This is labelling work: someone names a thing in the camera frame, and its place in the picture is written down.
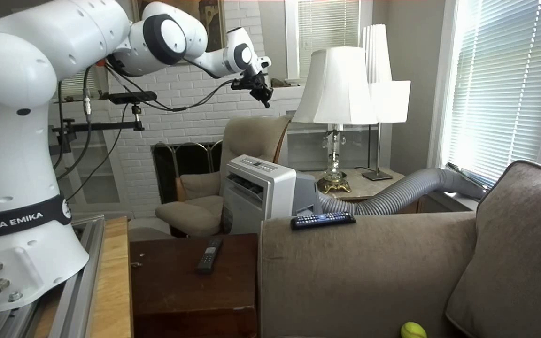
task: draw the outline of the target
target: yellow tennis ball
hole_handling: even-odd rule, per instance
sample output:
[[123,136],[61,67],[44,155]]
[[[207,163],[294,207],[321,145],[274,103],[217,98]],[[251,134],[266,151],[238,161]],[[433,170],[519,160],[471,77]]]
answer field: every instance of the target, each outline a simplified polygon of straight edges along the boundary
[[400,329],[400,334],[402,338],[427,338],[427,332],[415,322],[404,323],[402,329]]

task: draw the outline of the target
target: remote control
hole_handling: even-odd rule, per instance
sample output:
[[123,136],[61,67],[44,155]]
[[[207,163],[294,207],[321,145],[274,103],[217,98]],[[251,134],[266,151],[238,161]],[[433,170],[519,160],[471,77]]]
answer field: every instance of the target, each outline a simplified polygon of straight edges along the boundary
[[329,212],[328,214],[318,214],[309,216],[299,216],[292,218],[292,230],[311,229],[324,227],[326,225],[356,223],[354,216],[349,212]]
[[195,273],[201,275],[212,274],[214,259],[216,259],[216,255],[218,255],[218,251],[220,250],[222,244],[222,238],[212,238],[210,242],[208,242],[208,248],[206,248],[204,251],[204,255],[202,255],[200,263],[198,263],[197,267],[195,268]]

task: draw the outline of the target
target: franka emika robot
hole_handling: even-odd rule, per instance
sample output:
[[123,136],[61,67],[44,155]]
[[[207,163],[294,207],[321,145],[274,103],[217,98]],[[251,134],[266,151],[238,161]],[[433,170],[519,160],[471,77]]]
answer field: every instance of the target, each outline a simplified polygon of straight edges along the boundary
[[[187,60],[211,77],[241,73],[268,107],[270,66],[247,32],[206,52],[204,26],[180,9],[152,2],[131,22],[114,0],[54,0],[0,19],[0,312],[30,304],[87,263],[51,164],[47,111],[56,83],[99,60],[139,77]],[[23,297],[8,302],[8,293]]]

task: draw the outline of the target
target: lamp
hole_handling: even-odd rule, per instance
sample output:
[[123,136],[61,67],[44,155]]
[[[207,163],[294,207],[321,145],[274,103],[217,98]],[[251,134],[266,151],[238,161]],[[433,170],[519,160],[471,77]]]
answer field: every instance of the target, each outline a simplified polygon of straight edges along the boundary
[[375,171],[363,173],[363,176],[369,180],[391,179],[393,178],[391,175],[379,170],[381,124],[406,122],[410,81],[392,81],[385,25],[364,27],[361,45],[366,51],[365,61],[371,98],[370,112],[378,122],[376,168]]
[[365,51],[331,47],[312,53],[302,100],[292,122],[327,123],[328,169],[317,186],[321,192],[345,190],[350,184],[339,172],[340,132],[344,124],[376,124],[370,111]]

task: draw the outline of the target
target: picture frame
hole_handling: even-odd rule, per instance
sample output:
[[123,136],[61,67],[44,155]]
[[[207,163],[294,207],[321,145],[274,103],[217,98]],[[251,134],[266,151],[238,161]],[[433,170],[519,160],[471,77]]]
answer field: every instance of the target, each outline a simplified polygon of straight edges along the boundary
[[[135,21],[141,20],[143,9],[154,0],[131,0]],[[195,17],[208,33],[206,52],[222,49],[225,41],[225,17],[223,0],[158,0],[174,6]]]

